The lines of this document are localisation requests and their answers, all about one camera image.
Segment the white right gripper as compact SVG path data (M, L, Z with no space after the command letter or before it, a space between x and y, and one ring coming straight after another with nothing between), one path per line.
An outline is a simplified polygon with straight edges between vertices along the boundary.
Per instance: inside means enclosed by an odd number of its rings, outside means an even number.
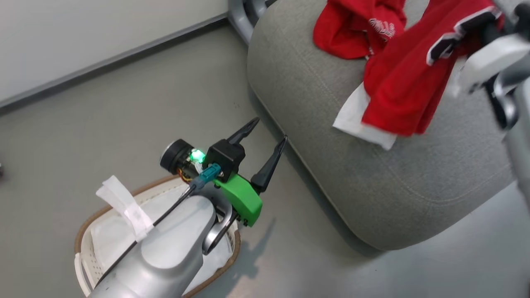
M502 36L496 21L482 28L482 47L468 58L459 58L453 69L453 96L475 92L492 76L530 52L530 41L519 34Z

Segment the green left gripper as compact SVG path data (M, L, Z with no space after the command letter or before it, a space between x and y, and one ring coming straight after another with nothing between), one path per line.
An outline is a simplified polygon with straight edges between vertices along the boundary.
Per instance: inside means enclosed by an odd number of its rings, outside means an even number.
M237 130L232 136L227 138L231 145L240 144L248 137L259 123L260 118L255 117L242 128ZM265 192L276 170L277 164L282 156L284 148L288 144L288 136L284 135L283 139L275 146L272 155L265 162L263 167L252 176L250 182L242 177L238 172L233 173L226 183L222 183L218 177L222 176L221 168L216 165L218 176L213 178L208 174L207 182L214 183L219 187L222 194L228 199L235 211L238 213L237 219L244 225L252 227L260 216L263 201L259 194ZM206 158L207 152L194 148L191 144L183 139L170 144L161 155L160 166L166 171L181 176L184 181L191 182L195 177L199 177L207 168L203 168L202 163Z

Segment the red sports jersey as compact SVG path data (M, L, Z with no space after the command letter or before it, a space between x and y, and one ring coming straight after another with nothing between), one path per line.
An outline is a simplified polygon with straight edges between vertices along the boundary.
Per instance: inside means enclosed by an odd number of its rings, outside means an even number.
M407 27L408 1L327 0L313 30L322 51L366 59L333 128L385 150L397 137L424 134L457 60L479 49L486 24L504 22L493 0L426 0Z

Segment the grey upholstered ottoman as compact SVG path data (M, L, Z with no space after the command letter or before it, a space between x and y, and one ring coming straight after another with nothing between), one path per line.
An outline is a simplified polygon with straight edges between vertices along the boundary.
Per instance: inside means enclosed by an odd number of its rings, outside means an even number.
M313 44L326 0L277 0L248 49L250 87L320 189L360 240L389 251L417 245L515 181L484 91L443 96L426 134L386 151L333 128L365 62Z

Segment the white tape tag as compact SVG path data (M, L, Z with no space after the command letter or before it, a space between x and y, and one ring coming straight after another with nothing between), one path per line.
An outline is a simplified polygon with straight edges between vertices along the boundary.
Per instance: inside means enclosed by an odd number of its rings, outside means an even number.
M125 219L134 234L136 242L141 242L154 228L151 218L115 175L102 182L102 186L97 190L96 195L107 202Z

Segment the white brown-rimmed laundry basket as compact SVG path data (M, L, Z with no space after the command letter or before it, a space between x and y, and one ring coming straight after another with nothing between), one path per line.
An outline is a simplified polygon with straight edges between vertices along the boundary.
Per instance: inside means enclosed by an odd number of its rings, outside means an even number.
M148 202L157 195L161 195L178 187L184 187L184 182L177 176L169 176L144 185L133 191L132 195L138 203ZM75 273L79 286L87 298L90 297L95 285L104 274L104 267L95 256L91 229L114 215L117 215L117 213L108 205L100 211L97 211L83 223L75 239ZM191 289L186 290L182 298L194 298L194 296L216 281L216 279L223 275L236 262L241 248L241 236L236 222L231 225L224 238L227 239L231 247L230 258L202 283L191 286Z

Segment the grey partition bottom rail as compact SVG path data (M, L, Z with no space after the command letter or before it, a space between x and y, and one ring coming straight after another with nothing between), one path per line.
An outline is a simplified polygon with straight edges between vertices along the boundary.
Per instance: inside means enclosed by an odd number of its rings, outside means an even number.
M0 115L24 107L32 102L43 100L57 93L64 92L65 90L71 89L76 85L87 82L98 76L110 73L113 70L117 70L128 64L139 61L140 59L179 45L197 36L211 32L212 30L222 28L227 25L227 23L228 14L223 13L207 19L204 22L194 24L189 28L182 29L169 36L136 47L125 53L121 53L92 66L83 68L82 70L78 70L72 74L68 74L60 79L52 81L51 83L36 87L33 90L24 92L0 103Z

